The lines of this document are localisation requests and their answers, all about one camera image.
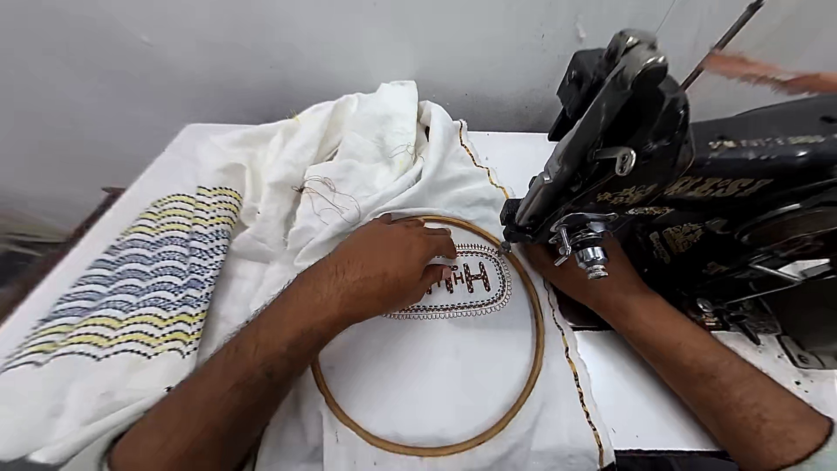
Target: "hairy forearm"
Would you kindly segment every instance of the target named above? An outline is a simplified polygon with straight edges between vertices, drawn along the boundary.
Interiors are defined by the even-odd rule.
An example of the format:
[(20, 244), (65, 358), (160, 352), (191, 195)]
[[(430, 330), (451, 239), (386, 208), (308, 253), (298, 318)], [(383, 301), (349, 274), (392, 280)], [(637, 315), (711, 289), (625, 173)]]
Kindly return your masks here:
[(339, 332), (333, 309), (291, 284), (125, 434), (111, 468), (234, 469), (293, 380)]
[(602, 316), (655, 368), (744, 469), (798, 462), (830, 420), (648, 292)]

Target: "gold decal on sewing machine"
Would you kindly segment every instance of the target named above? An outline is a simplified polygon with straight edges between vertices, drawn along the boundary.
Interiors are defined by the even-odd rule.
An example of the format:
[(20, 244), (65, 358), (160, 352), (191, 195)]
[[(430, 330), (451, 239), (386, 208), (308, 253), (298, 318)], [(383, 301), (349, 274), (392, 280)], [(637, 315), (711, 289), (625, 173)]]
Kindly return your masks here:
[(663, 243), (660, 242), (660, 233), (652, 232), (648, 238), (651, 239), (651, 243), (654, 244), (654, 255), (665, 263), (671, 263), (671, 256), (669, 255), (669, 252), (665, 250)]
[(706, 275), (717, 275), (718, 273), (723, 273), (729, 269), (730, 267), (724, 267), (716, 261), (710, 261), (706, 264), (706, 268), (703, 269), (703, 272)]
[(713, 151), (720, 148), (764, 148), (767, 146), (795, 146), (799, 144), (821, 144), (829, 138), (834, 136), (820, 136), (814, 134), (811, 136), (791, 136), (791, 137), (763, 137), (759, 139), (742, 139), (741, 141), (733, 141), (725, 139), (722, 141), (709, 141), (709, 148)]
[(599, 193), (596, 195), (596, 202), (608, 202), (611, 204), (637, 204), (639, 203), (644, 197), (651, 194), (657, 188), (657, 184), (652, 184), (649, 186), (640, 185), (640, 186), (632, 186), (630, 188), (626, 188), (620, 190), (616, 193), (604, 192)]
[(720, 177), (680, 177), (663, 191), (666, 196), (681, 198), (723, 198), (749, 196), (773, 179), (723, 179)]
[(703, 236), (703, 225), (686, 223), (684, 225), (675, 225), (666, 230), (663, 230), (663, 237), (669, 243), (671, 251), (675, 254), (683, 253), (689, 250), (689, 247), (696, 244), (701, 236)]
[(625, 214), (642, 216), (662, 216), (669, 214), (673, 210), (674, 208), (669, 208), (668, 206), (645, 206), (643, 208), (631, 208)]

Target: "embroidery hoop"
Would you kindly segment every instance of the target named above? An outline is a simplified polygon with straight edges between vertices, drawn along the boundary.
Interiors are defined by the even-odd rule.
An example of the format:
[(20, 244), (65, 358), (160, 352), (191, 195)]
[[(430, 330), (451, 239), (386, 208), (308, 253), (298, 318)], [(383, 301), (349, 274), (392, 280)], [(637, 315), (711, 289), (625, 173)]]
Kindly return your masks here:
[[(421, 219), (425, 222), (436, 222), (459, 227), (460, 229), (464, 229), (468, 232), (481, 236), (483, 239), (489, 241), (498, 250), (500, 249), (500, 241), (498, 241), (494, 236), (492, 236), (488, 232), (485, 232), (481, 228), (463, 220), (434, 215), (413, 216), (409, 218), (404, 218), (403, 220), (416, 219)], [(456, 453), (462, 453), (466, 450), (470, 450), (491, 440), (497, 433), (500, 433), (500, 431), (506, 428), (506, 426), (509, 425), (509, 422), (511, 422), (511, 419), (513, 419), (521, 410), (521, 408), (523, 408), (523, 404), (526, 403), (526, 399), (529, 398), (532, 389), (534, 389), (535, 387), (537, 377), (541, 373), (541, 367), (543, 366), (544, 349), (543, 314), (541, 312), (540, 301), (537, 297), (537, 291), (535, 291), (535, 285), (532, 284), (531, 279), (529, 278), (529, 274), (526, 272), (526, 269), (523, 267), (521, 262), (517, 260), (517, 257), (513, 253), (506, 254), (506, 259), (517, 271), (518, 276), (520, 276), (521, 281), (523, 282), (523, 286), (526, 288), (526, 295), (529, 297), (529, 303), (531, 304), (531, 315), (533, 317), (533, 320), (535, 321), (535, 354), (532, 358), (531, 369), (529, 370), (529, 376), (526, 378), (526, 384), (523, 386), (520, 395), (517, 397), (517, 399), (515, 399), (514, 403), (511, 405), (509, 410), (505, 414), (503, 414), (503, 417), (500, 417), (499, 421), (497, 421), (494, 425), (492, 425), (484, 432), (480, 433), (479, 435), (473, 438), (469, 438), (468, 440), (459, 443), (444, 445), (443, 447), (417, 447), (414, 445), (404, 445), (401, 443), (390, 442), (389, 440), (385, 440), (376, 435), (373, 435), (372, 433), (358, 425), (357, 422), (353, 421), (352, 418), (349, 417), (345, 411), (343, 411), (340, 405), (337, 404), (337, 401), (335, 400), (331, 391), (328, 389), (328, 385), (326, 384), (326, 378), (322, 374), (322, 370), (320, 368), (320, 358), (319, 356), (317, 356), (316, 358), (314, 358), (313, 363), (311, 363), (311, 373), (314, 375), (314, 382), (316, 383), (317, 389), (320, 390), (320, 393), (326, 400), (326, 405), (331, 410), (331, 413), (333, 413), (334, 416), (337, 417), (337, 420), (339, 420), (343, 425), (355, 432), (366, 443), (369, 443), (374, 447), (381, 448), (382, 450), (388, 451), (390, 453), (398, 453), (421, 457), (440, 457)]]

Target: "sewing machine body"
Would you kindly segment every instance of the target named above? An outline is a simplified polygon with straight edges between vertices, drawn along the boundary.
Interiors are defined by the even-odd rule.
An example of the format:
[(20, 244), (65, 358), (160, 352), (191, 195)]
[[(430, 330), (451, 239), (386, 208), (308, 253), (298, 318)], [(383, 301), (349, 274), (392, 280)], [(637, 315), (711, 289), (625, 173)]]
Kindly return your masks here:
[[(670, 76), (630, 92), (608, 88), (618, 36), (573, 56), (550, 132), (560, 143), (526, 197), (504, 207), (504, 237), (558, 244), (557, 263), (572, 253), (584, 267), (584, 254), (613, 232), (645, 281), (708, 329), (740, 329), (754, 342), (782, 333), (775, 319), (788, 315), (772, 312), (770, 296), (834, 277), (837, 97), (690, 124)], [(607, 276), (606, 254), (598, 256), (585, 267), (591, 278)], [(823, 322), (837, 331), (837, 320)], [(802, 355), (818, 351), (798, 366), (837, 367), (837, 342), (813, 341), (811, 330), (786, 338)]]

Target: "person's left hand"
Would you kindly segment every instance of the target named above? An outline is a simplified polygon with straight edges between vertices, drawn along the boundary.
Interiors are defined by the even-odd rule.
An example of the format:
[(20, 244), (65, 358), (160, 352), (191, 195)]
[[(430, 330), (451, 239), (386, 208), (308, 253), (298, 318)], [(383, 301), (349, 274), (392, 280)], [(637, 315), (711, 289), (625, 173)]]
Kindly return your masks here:
[(348, 327), (417, 303), (430, 285), (450, 277), (447, 266), (428, 265), (435, 256), (456, 258), (450, 230), (383, 215), (352, 232), (291, 286), (316, 291), (337, 313), (334, 320)]

